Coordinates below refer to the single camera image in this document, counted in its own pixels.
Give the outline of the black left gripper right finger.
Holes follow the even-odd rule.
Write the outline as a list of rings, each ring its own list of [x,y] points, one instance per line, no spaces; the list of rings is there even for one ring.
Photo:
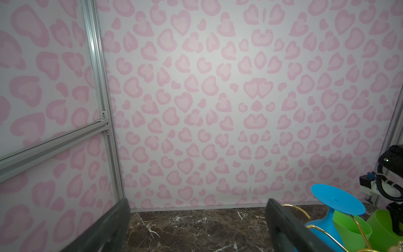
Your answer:
[[[266,223],[273,248],[276,252],[332,252],[327,243],[312,230],[330,237],[315,225],[304,226],[276,200],[269,199],[266,206]]]

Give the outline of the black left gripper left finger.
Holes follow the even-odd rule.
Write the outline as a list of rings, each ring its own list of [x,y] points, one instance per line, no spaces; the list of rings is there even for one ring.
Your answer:
[[[78,238],[66,246],[64,252],[120,252],[130,221],[129,202],[121,199]]]

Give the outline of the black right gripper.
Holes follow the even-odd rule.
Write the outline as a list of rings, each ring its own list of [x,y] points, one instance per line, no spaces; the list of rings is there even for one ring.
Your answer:
[[[403,229],[400,225],[403,223],[403,205],[397,202],[392,202],[386,206],[389,211],[392,223],[392,230],[398,236],[403,235]]]

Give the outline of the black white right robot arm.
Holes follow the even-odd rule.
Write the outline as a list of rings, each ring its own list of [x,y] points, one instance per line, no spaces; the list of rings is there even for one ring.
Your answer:
[[[383,168],[403,177],[403,145],[393,145],[384,152],[377,165],[377,173],[375,175],[376,187],[384,198],[391,201],[386,208],[391,216],[393,232],[398,236],[403,235],[403,187],[389,180],[383,173]],[[392,196],[384,186],[396,190],[400,195]]]

